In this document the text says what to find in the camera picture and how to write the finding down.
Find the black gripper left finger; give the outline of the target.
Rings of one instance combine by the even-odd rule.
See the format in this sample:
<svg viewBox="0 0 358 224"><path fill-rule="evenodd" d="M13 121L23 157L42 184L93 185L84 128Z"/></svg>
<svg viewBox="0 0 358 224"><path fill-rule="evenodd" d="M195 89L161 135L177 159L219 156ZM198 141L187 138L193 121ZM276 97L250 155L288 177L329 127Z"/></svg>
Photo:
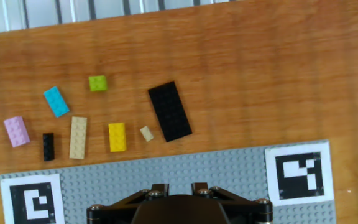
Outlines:
<svg viewBox="0 0 358 224"><path fill-rule="evenodd" d="M153 184L112 205L94 204L86 209L87 224L131 223L137 209L145 202L169 196L168 184Z"/></svg>

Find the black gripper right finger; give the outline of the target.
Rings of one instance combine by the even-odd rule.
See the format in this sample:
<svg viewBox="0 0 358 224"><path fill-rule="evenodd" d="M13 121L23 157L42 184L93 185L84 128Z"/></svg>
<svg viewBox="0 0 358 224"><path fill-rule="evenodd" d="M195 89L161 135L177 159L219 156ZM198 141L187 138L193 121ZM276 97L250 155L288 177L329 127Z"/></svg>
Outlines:
<svg viewBox="0 0 358 224"><path fill-rule="evenodd" d="M217 202L229 223L273 223L273 204L266 198L248 200L218 186L208 187L206 182L192 183L192 195Z"/></svg>

